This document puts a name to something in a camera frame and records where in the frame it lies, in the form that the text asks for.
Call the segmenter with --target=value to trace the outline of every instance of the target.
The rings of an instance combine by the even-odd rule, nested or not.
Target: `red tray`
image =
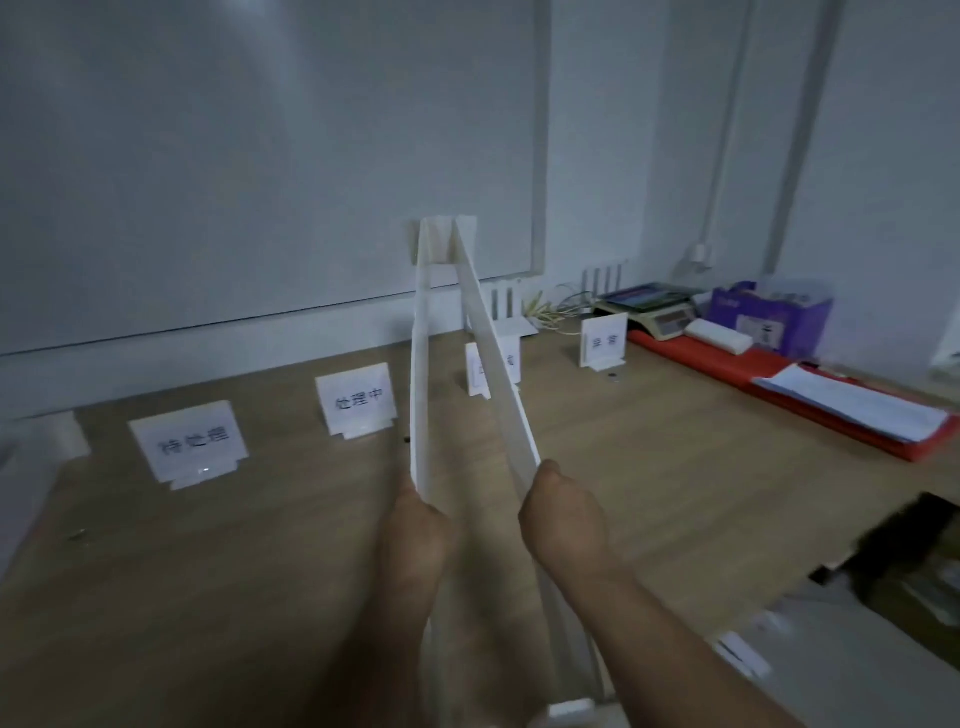
[[[651,352],[656,352],[668,359],[673,359],[681,364],[685,364],[691,369],[703,372],[705,375],[732,384],[737,389],[743,390],[749,395],[772,402],[773,404],[783,407],[783,409],[795,412],[801,417],[806,417],[808,420],[812,420],[824,427],[829,427],[830,429],[835,429],[837,432],[850,435],[860,442],[886,450],[897,457],[911,462],[916,462],[928,455],[960,427],[960,419],[958,419],[956,415],[950,415],[944,423],[940,425],[940,429],[926,440],[920,443],[902,443],[899,440],[881,435],[862,425],[848,422],[812,404],[794,400],[792,397],[787,397],[778,392],[771,392],[769,389],[764,389],[754,384],[756,377],[774,376],[793,364],[792,361],[777,353],[768,352],[760,347],[753,347],[739,356],[734,356],[716,347],[712,347],[710,344],[704,344],[701,341],[692,339],[689,336],[678,336],[669,341],[657,341],[653,336],[639,330],[631,331],[627,334],[627,338],[635,344],[639,344],[644,349],[649,349]],[[872,389],[872,387],[867,387],[854,379],[843,379],[842,377],[832,376],[815,369],[808,370],[819,376],[840,379],[850,384],[855,384],[858,387]]]

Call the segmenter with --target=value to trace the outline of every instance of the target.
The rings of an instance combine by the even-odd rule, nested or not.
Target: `sign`
[[[248,457],[233,408],[226,400],[129,423],[154,477],[177,490],[235,471]]]
[[[627,314],[584,319],[580,333],[580,366],[603,372],[626,364]]]
[[[317,394],[330,434],[345,440],[391,427],[396,419],[386,363],[318,376]]]
[[[513,384],[520,382],[520,337],[504,336],[499,339],[500,350],[503,352],[503,358],[507,362],[507,371],[510,373],[510,381]],[[467,386],[471,397],[474,395],[483,395],[485,399],[490,398],[490,387],[487,384],[487,376],[483,371],[483,362],[480,361],[480,352],[477,345],[473,342],[467,344]]]

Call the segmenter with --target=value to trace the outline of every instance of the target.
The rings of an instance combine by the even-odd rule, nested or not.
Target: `whiteboard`
[[[531,268],[534,0],[0,7],[0,353]],[[435,281],[435,284],[454,282]]]

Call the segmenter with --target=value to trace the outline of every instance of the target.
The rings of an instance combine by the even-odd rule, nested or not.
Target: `wooden tabletop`
[[[460,531],[437,606],[464,726],[520,725],[555,696],[532,562],[492,406],[469,398],[462,332],[431,340],[435,503]],[[736,626],[923,490],[960,501],[960,452],[911,465],[631,345],[616,377],[579,339],[522,343],[540,454],[588,484],[615,547],[695,630]],[[386,361],[400,419],[327,435],[314,377]],[[0,586],[4,726],[285,725],[370,583],[405,461],[409,345],[89,407]],[[129,420],[230,400],[250,458],[171,492]],[[71,535],[85,529],[85,537]]]

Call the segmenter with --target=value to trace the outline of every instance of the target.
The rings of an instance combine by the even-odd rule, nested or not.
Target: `white block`
[[[754,340],[747,334],[722,327],[707,319],[697,319],[684,329],[684,333],[697,341],[737,356],[754,345]]]

